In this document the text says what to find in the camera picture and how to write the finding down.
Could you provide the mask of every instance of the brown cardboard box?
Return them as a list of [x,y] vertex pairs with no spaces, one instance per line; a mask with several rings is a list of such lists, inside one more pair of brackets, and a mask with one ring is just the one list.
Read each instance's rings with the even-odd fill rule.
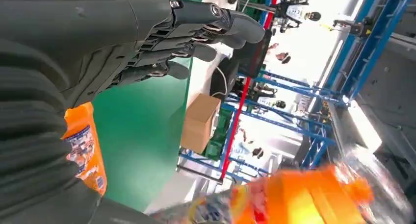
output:
[[186,110],[181,146],[202,153],[211,138],[212,119],[220,108],[221,100],[200,94]]

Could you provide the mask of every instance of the red metal bar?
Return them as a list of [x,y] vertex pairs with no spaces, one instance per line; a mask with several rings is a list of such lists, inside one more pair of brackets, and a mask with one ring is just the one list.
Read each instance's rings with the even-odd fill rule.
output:
[[[277,0],[272,0],[271,4],[276,4]],[[272,14],[267,14],[267,18],[266,21],[264,22],[264,29],[269,29],[269,26],[272,22]],[[256,52],[256,56],[258,56],[260,54],[261,51],[260,49],[257,50]],[[243,89],[243,95],[241,96],[241,101],[240,101],[240,105],[238,106],[238,110],[236,111],[236,115],[235,115],[235,121],[233,122],[233,127],[232,127],[232,134],[231,134],[231,138],[230,141],[228,141],[228,148],[227,148],[227,153],[225,154],[225,159],[224,159],[224,165],[222,167],[222,171],[221,171],[221,177],[220,180],[224,179],[225,174],[227,172],[228,166],[230,165],[230,161],[229,161],[229,157],[230,157],[230,152],[231,152],[231,146],[233,145],[233,141],[234,141],[234,136],[235,133],[237,131],[237,127],[238,127],[238,119],[240,118],[240,114],[241,111],[243,109],[244,106],[244,102],[246,101],[246,97],[247,97],[247,92],[248,92],[248,88],[250,86],[250,81],[251,78],[247,77],[247,81],[246,84],[244,85],[244,89]]]
[[[276,4],[277,0],[272,0],[270,4]],[[267,13],[266,20],[264,21],[264,29],[269,29],[270,24],[273,21],[273,14]]]
[[238,110],[236,111],[235,120],[233,122],[233,127],[232,127],[232,132],[231,132],[232,134],[231,134],[230,141],[228,142],[227,153],[225,154],[224,166],[222,167],[220,180],[224,179],[225,173],[227,172],[228,166],[230,164],[229,157],[230,157],[230,152],[231,152],[231,146],[233,145],[234,135],[237,131],[238,119],[240,118],[240,114],[243,109],[244,101],[246,101],[246,96],[248,92],[248,87],[250,86],[250,81],[251,81],[251,78],[247,77],[247,81],[243,89],[243,95],[241,96],[240,106],[238,107]]

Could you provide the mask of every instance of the green table surface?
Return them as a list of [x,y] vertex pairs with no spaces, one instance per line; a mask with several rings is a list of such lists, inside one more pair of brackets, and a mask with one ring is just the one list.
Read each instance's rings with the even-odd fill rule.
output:
[[[176,59],[191,66],[191,59]],[[189,79],[115,87],[93,101],[108,186],[105,196],[144,211],[175,172]]]

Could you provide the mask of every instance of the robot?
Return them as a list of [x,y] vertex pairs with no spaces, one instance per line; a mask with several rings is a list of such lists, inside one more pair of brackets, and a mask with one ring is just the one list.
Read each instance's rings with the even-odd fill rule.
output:
[[100,195],[68,162],[66,109],[108,88],[172,75],[264,35],[250,17],[186,0],[0,0],[0,220],[90,223]]

